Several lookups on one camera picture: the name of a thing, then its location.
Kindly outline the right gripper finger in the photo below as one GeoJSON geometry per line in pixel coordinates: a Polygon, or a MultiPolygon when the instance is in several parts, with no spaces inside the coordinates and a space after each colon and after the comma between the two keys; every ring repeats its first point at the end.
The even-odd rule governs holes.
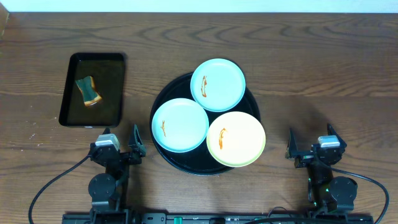
{"type": "Polygon", "coordinates": [[[285,158],[292,159],[292,158],[297,157],[298,154],[299,154],[299,150],[297,148],[295,135],[294,135],[293,129],[290,128],[289,129],[289,142],[288,142],[287,149],[285,152],[285,158]]]}
{"type": "Polygon", "coordinates": [[[347,143],[345,143],[345,141],[337,134],[337,132],[335,131],[335,129],[333,128],[333,126],[330,123],[327,124],[327,131],[328,131],[329,136],[335,136],[335,138],[340,143],[339,147],[342,147],[342,148],[347,147],[347,143]]]}

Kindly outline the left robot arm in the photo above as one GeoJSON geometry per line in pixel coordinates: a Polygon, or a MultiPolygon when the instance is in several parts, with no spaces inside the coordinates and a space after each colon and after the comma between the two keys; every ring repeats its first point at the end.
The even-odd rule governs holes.
{"type": "Polygon", "coordinates": [[[129,135],[128,147],[131,150],[121,152],[120,147],[118,138],[109,128],[90,144],[91,161],[105,168],[105,172],[94,176],[88,186],[92,210],[96,213],[120,212],[125,209],[129,168],[140,164],[146,156],[136,125],[129,135]]]}

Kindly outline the light blue plate with stain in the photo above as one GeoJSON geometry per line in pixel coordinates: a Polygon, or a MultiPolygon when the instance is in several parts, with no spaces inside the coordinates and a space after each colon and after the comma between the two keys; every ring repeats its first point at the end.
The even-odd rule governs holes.
{"type": "Polygon", "coordinates": [[[205,140],[209,119],[197,102],[175,98],[155,111],[151,128],[155,142],[162,148],[183,153],[195,149],[205,140]]]}

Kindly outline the mint green plate with stain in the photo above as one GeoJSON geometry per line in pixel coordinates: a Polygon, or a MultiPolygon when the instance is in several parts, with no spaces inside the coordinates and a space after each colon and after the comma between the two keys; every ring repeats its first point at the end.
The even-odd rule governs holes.
{"type": "Polygon", "coordinates": [[[234,62],[213,58],[201,63],[190,80],[193,99],[204,109],[224,112],[235,107],[246,91],[243,71],[234,62]]]}

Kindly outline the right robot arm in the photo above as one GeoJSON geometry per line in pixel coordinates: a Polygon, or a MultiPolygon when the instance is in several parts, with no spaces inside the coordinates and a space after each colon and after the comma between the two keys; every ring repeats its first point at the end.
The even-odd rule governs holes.
{"type": "Polygon", "coordinates": [[[358,185],[355,180],[333,175],[331,166],[342,159],[347,144],[333,127],[327,125],[328,134],[320,136],[318,142],[307,151],[298,148],[294,132],[290,130],[285,157],[294,160],[296,168],[308,171],[308,200],[316,209],[311,217],[320,214],[343,214],[354,209],[358,185]]]}

